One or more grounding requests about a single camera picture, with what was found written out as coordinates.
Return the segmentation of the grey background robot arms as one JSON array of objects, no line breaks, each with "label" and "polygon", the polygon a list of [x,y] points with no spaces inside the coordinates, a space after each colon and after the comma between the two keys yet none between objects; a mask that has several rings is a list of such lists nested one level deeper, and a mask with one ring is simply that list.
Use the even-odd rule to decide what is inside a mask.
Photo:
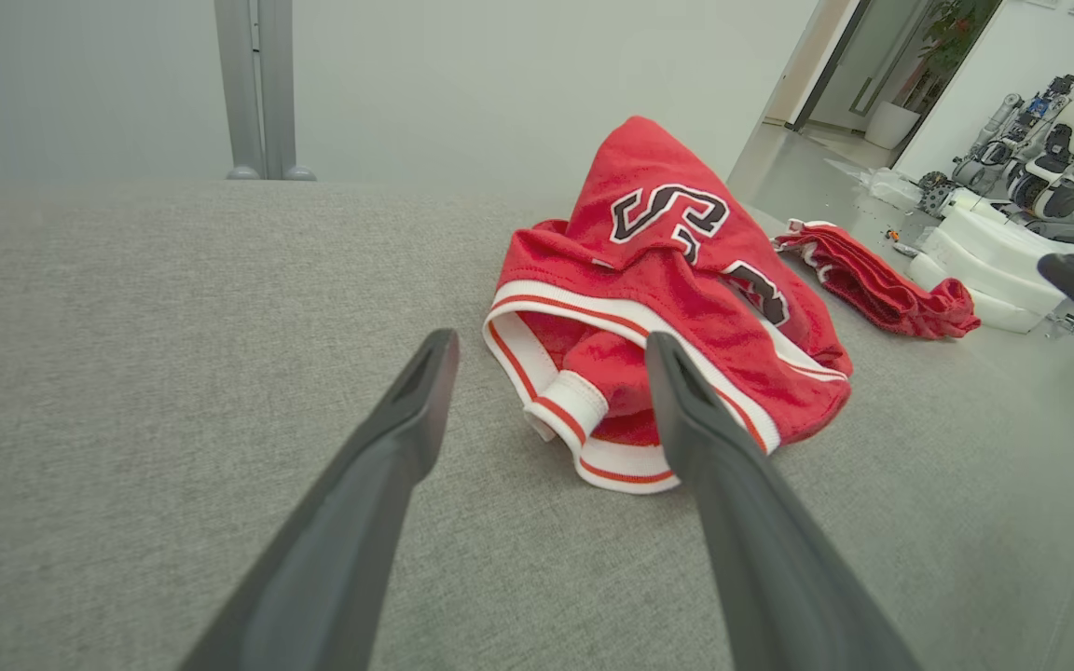
[{"label": "grey background robot arms", "polygon": [[1011,93],[1003,98],[963,156],[952,158],[950,173],[929,171],[917,183],[921,196],[917,208],[928,215],[942,211],[955,188],[964,187],[973,194],[992,194],[1012,161],[1026,152],[1033,136],[1054,120],[1070,102],[1074,75],[1056,77],[1043,92],[1030,99]]}]

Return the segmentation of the potted plant white pot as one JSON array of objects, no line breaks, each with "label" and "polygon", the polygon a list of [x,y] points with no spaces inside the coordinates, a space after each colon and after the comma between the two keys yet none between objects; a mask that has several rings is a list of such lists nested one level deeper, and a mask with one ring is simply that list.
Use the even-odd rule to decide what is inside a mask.
[{"label": "potted plant white pot", "polygon": [[921,19],[917,63],[890,102],[880,103],[863,137],[892,150],[932,110],[1002,0],[933,0]]}]

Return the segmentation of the grey metal partition post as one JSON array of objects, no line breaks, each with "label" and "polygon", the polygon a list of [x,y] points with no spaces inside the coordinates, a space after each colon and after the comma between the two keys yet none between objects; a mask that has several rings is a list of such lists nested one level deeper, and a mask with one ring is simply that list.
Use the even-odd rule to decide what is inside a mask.
[{"label": "grey metal partition post", "polygon": [[293,0],[213,0],[229,180],[315,183],[297,162]]}]

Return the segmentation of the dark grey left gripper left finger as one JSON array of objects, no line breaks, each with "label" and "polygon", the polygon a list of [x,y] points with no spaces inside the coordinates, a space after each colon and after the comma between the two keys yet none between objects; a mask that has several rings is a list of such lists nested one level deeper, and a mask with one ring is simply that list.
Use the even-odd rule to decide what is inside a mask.
[{"label": "dark grey left gripper left finger", "polygon": [[431,332],[178,671],[367,671],[406,510],[434,470],[459,336]]}]

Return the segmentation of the red shorts white stripe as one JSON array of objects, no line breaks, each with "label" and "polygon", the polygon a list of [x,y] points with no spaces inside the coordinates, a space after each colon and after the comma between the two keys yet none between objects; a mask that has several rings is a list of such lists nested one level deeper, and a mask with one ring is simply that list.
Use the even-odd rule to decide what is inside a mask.
[{"label": "red shorts white stripe", "polygon": [[779,252],[800,256],[827,292],[894,335],[944,340],[963,338],[982,326],[962,281],[945,279],[930,290],[921,289],[830,222],[792,218],[788,232],[777,235],[773,246]]}]

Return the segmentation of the red basketball jersey white trim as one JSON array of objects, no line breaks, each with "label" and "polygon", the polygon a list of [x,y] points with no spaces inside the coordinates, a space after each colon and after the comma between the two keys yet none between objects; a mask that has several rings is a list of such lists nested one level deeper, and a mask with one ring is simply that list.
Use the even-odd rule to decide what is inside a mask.
[{"label": "red basketball jersey white trim", "polygon": [[677,487],[645,348],[681,344],[720,408],[763,453],[826,428],[853,364],[830,311],[757,221],[659,123],[603,141],[571,216],[513,234],[482,327],[521,412],[605,491]]}]

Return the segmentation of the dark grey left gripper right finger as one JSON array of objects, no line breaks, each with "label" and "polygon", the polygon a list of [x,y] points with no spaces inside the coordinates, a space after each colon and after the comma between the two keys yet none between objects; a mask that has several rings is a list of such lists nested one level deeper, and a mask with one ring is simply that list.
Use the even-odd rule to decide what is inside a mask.
[{"label": "dark grey left gripper right finger", "polygon": [[673,335],[648,336],[645,370],[666,460],[697,502],[735,671],[920,671]]}]

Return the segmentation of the white black background robot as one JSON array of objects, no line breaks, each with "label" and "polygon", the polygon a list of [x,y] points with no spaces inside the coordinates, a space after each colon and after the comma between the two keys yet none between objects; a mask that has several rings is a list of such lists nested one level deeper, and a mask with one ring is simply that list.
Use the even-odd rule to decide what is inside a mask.
[{"label": "white black background robot", "polygon": [[1020,116],[1030,131],[1005,173],[1024,225],[1074,245],[1074,75],[1053,81]]}]

